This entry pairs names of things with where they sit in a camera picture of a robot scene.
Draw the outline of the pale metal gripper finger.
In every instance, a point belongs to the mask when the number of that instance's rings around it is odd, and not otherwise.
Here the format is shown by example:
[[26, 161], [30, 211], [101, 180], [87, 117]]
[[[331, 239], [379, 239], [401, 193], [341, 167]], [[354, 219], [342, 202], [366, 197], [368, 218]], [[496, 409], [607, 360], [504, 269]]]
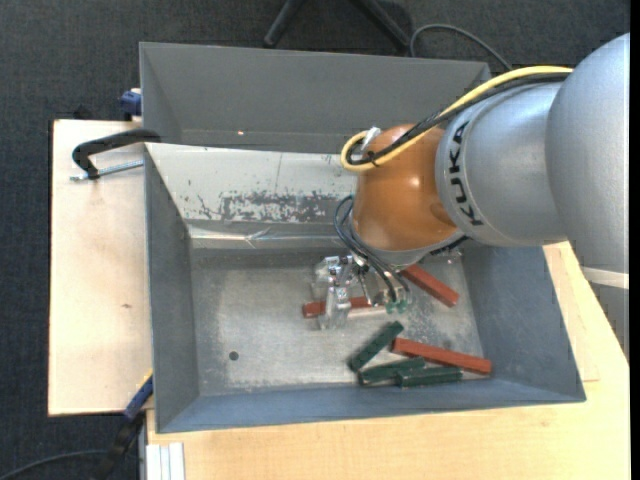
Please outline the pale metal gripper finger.
[[327, 330], [329, 326], [329, 318], [326, 316], [326, 299], [330, 284], [329, 267], [326, 261], [321, 261], [314, 267], [313, 296], [314, 300], [320, 303], [321, 314], [317, 319], [322, 330]]
[[329, 289], [329, 328], [337, 329], [345, 325], [351, 310], [349, 291], [345, 287]]

